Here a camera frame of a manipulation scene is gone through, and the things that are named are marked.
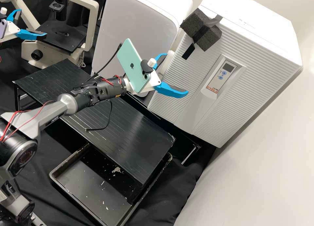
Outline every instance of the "white wall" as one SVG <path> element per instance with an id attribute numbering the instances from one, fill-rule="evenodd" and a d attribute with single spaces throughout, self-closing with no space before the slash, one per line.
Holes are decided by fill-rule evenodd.
<path id="1" fill-rule="evenodd" d="M 292 20 L 304 70 L 205 169 L 176 226 L 314 225 L 314 0 L 256 0 Z"/>

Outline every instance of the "digital display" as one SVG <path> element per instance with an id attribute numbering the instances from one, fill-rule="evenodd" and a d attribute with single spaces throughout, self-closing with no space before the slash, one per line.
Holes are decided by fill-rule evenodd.
<path id="1" fill-rule="evenodd" d="M 226 63 L 224 66 L 223 66 L 223 69 L 228 71 L 229 73 L 231 73 L 231 71 L 234 69 L 234 67 L 232 65 L 229 65 L 228 63 Z"/>

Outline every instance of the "control panel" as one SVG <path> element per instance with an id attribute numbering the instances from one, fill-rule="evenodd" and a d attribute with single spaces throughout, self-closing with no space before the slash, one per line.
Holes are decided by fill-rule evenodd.
<path id="1" fill-rule="evenodd" d="M 226 60 L 206 88 L 217 94 L 236 68 L 237 65 Z"/>

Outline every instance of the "black ribbed platform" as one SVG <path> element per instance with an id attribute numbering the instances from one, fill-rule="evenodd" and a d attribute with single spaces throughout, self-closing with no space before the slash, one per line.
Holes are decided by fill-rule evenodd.
<path id="1" fill-rule="evenodd" d="M 55 100 L 59 94 L 68 93 L 88 77 L 69 60 L 64 60 L 14 83 L 43 104 Z M 85 132 L 87 127 L 99 128 L 107 124 L 110 103 L 106 101 L 61 119 L 133 178 L 145 184 L 173 145 L 174 138 L 122 99 L 111 101 L 111 122 L 105 130 Z"/>

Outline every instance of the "red wire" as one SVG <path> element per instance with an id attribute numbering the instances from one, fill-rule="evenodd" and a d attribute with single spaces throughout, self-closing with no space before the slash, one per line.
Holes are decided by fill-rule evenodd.
<path id="1" fill-rule="evenodd" d="M 113 86 L 113 83 L 112 83 L 112 82 L 110 82 L 109 80 L 104 79 L 104 78 L 102 78 L 101 80 L 102 80 L 102 81 L 105 81 L 105 82 L 109 83 L 111 86 Z"/>
<path id="2" fill-rule="evenodd" d="M 28 112 L 28 111 L 31 111 L 31 110 L 26 110 L 26 111 L 15 111 L 15 112 L 13 113 L 13 115 L 12 115 L 12 117 L 11 117 L 11 119 L 10 119 L 9 123 L 7 124 L 7 126 L 6 126 L 5 130 L 3 131 L 3 134 L 2 134 L 2 137 L 0 138 L 0 141 L 2 141 L 2 140 L 3 140 L 3 138 L 6 136 L 6 133 L 7 133 L 7 131 L 8 131 L 8 128 L 9 128 L 9 126 L 10 126 L 10 124 L 11 124 L 12 120 L 13 120 L 13 119 L 15 119 L 16 114 L 17 114 L 17 113 L 24 113 L 24 112 Z"/>
<path id="3" fill-rule="evenodd" d="M 119 84 L 122 84 L 122 80 L 119 75 L 114 75 L 114 77 L 117 77 L 119 79 Z"/>
<path id="4" fill-rule="evenodd" d="M 24 125 L 26 125 L 27 123 L 31 122 L 33 119 L 35 119 L 39 113 L 43 110 L 43 108 L 50 102 L 53 101 L 47 101 L 43 104 L 43 106 L 41 107 L 41 109 L 37 112 L 36 115 L 34 115 L 29 121 L 26 121 L 24 124 L 22 124 L 20 127 L 18 127 L 16 130 L 14 130 L 6 139 L 4 139 L 2 142 L 5 142 L 8 138 L 10 138 L 13 134 L 15 134 L 16 131 L 18 131 L 20 128 L 22 128 Z"/>
<path id="5" fill-rule="evenodd" d="M 19 112 L 21 112 L 21 111 L 15 111 L 15 112 L 13 113 L 13 115 L 11 116 L 11 119 L 10 119 L 9 123 L 7 124 L 6 128 L 5 128 L 5 129 L 4 129 L 4 131 L 3 131 L 3 134 L 2 134 L 2 136 L 1 136 L 1 138 L 0 138 L 0 141 L 2 141 L 2 140 L 3 140 L 3 138 L 4 138 L 5 134 L 6 134 L 6 132 L 7 132 L 8 128 L 9 128 L 9 126 L 10 126 L 10 124 L 11 124 L 12 120 L 13 120 L 13 118 L 14 118 L 14 117 L 15 117 L 15 115 L 16 115 L 17 113 L 19 113 Z"/>

